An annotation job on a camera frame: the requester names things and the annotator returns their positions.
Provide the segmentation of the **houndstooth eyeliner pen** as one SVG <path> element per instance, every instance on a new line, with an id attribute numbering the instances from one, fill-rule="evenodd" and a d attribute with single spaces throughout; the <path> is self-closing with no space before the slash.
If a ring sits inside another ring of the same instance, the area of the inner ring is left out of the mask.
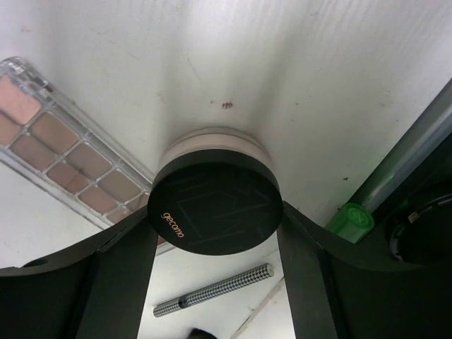
<path id="1" fill-rule="evenodd" d="M 234 275 L 220 282 L 202 287 L 193 292 L 176 297 L 174 299 L 158 304 L 153 309 L 153 316 L 160 318 L 162 316 L 193 307 L 197 304 L 207 302 L 216 297 L 226 295 L 235 290 L 242 289 L 254 283 L 261 282 L 274 276 L 273 266 L 269 263 L 247 270 L 243 273 Z"/>

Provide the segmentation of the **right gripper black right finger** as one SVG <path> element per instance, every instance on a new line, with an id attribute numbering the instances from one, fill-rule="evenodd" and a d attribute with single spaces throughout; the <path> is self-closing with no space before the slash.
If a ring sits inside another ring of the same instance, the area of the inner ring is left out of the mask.
<path id="1" fill-rule="evenodd" d="M 450 338 L 451 260 L 353 244 L 283 206 L 278 245 L 297 338 Z"/>

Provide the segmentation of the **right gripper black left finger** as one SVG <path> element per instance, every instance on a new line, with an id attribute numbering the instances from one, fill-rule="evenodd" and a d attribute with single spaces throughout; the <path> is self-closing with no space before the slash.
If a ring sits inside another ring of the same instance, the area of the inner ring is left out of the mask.
<path id="1" fill-rule="evenodd" d="M 1 269 L 1 337 L 137 338 L 156 248 L 141 208 L 70 247 Z"/>

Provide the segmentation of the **black lid powder jar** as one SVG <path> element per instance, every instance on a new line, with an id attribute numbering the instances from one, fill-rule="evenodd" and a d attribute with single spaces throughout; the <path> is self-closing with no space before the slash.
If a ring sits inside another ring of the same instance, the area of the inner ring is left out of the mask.
<path id="1" fill-rule="evenodd" d="M 226 256 L 271 237 L 283 200 L 266 148 L 244 132 L 210 127 L 165 149 L 147 210 L 154 230 L 175 247 Z"/>

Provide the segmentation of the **brown eyeshadow palette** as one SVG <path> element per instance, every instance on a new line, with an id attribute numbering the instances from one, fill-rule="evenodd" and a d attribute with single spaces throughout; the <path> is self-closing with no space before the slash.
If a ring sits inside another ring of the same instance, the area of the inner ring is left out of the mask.
<path id="1" fill-rule="evenodd" d="M 1 62 L 1 265 L 97 234 L 145 206 L 149 173 L 28 62 Z"/>

